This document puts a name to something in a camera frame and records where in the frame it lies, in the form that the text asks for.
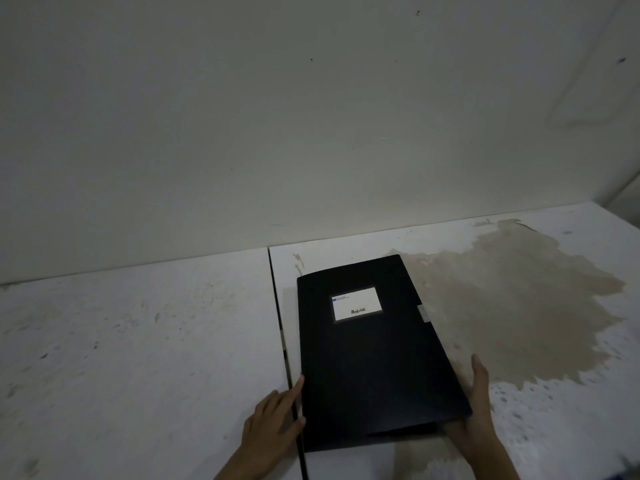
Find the person's left hand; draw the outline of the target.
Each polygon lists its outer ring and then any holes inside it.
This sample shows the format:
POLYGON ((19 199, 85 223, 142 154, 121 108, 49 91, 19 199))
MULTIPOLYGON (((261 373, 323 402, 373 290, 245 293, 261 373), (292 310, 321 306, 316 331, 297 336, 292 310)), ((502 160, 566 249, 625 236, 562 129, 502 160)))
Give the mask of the person's left hand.
POLYGON ((245 423, 241 447, 283 454, 284 457, 293 444, 286 444, 282 439, 282 434, 292 424, 285 426, 285 420, 293 412, 304 383, 305 377, 300 375, 292 388, 282 392, 273 390, 256 405, 245 423))

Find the person's right hand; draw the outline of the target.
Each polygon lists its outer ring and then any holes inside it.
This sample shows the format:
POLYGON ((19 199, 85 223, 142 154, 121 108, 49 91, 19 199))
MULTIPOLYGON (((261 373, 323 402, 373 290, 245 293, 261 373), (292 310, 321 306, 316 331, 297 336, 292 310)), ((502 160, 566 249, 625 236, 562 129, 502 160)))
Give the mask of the person's right hand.
MULTIPOLYGON (((471 385, 464 386, 469 405, 471 386, 472 383, 471 385)), ((470 461, 476 454, 487 449, 498 448, 498 445, 502 445, 495 432, 492 416, 474 416, 473 409, 471 416, 460 420, 446 422, 443 424, 442 428, 448 439, 452 441, 452 444, 457 448, 469 465, 470 461)))

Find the black document folder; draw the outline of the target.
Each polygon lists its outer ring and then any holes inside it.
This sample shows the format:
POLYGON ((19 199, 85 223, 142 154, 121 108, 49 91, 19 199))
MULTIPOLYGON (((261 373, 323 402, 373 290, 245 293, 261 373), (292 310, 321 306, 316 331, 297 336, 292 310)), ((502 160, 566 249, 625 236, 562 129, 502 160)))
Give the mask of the black document folder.
POLYGON ((297 279, 306 452, 434 435, 472 409, 399 255, 297 279))

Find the person's left forearm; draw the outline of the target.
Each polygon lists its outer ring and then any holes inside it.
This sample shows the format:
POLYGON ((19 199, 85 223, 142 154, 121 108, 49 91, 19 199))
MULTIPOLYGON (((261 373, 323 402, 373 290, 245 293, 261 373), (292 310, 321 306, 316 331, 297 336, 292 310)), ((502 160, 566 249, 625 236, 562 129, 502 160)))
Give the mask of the person's left forearm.
POLYGON ((263 480, 282 458, 283 454, 239 447, 213 480, 263 480))

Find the person's right forearm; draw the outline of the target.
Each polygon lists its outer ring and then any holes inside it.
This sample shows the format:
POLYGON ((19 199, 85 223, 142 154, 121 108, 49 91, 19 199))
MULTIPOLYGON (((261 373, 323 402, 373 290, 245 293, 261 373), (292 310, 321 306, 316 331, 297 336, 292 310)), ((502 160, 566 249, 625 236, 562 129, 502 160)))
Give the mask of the person's right forearm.
POLYGON ((521 480, 503 446, 476 454, 470 461, 476 480, 521 480))

